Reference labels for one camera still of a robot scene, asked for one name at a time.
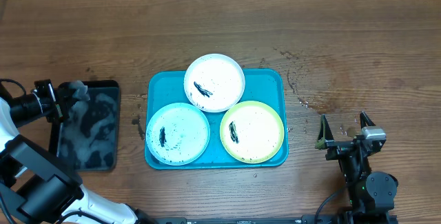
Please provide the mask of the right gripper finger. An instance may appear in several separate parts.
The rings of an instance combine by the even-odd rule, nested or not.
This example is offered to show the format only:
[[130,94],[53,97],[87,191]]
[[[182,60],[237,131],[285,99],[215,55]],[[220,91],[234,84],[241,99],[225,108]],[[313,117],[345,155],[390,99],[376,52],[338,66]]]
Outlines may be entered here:
[[372,127],[375,125],[376,124],[369,118],[369,116],[366,114],[365,111],[362,111],[360,113],[360,127],[361,128]]
[[324,114],[320,117],[320,131],[315,144],[315,148],[318,150],[325,150],[329,147],[330,143],[334,142],[334,136],[331,132],[326,116]]

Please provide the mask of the green scouring sponge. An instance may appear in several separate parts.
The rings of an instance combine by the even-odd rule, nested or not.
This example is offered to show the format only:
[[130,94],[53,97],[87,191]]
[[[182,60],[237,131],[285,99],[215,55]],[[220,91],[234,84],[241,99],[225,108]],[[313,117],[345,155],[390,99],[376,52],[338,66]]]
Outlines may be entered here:
[[68,84],[70,91],[68,99],[71,101],[89,101],[88,86],[82,81],[73,81]]

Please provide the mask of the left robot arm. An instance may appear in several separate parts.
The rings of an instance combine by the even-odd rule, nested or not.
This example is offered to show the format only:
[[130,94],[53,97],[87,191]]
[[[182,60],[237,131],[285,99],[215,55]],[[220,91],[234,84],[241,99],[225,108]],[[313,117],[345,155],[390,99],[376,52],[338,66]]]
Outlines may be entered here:
[[31,93],[18,97],[1,87],[1,210],[9,223],[139,223],[129,205],[88,190],[60,158],[18,131],[41,117],[60,124],[69,103],[88,98],[79,81],[58,89],[37,81]]

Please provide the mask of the light blue plate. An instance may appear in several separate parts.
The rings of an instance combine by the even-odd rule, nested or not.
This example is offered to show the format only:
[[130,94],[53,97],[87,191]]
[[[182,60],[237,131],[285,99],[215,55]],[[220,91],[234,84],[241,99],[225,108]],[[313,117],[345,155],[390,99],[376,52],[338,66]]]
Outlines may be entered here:
[[145,143],[159,162],[181,166],[199,158],[208,146],[207,117],[188,103],[171,103],[158,110],[146,128]]

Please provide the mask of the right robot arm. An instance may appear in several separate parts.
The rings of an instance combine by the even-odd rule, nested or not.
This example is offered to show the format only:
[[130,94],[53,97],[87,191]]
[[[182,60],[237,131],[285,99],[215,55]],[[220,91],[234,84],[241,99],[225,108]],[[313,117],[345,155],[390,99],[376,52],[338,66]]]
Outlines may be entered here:
[[[365,112],[360,113],[360,133],[351,141],[336,141],[325,115],[320,118],[320,132],[315,145],[326,150],[328,161],[336,160],[345,178],[345,185],[327,197],[314,214],[314,223],[397,223],[389,211],[394,208],[398,180],[385,172],[371,170],[368,157],[381,151],[387,141],[384,130],[375,125]],[[349,207],[336,214],[321,211],[335,197],[348,193]]]

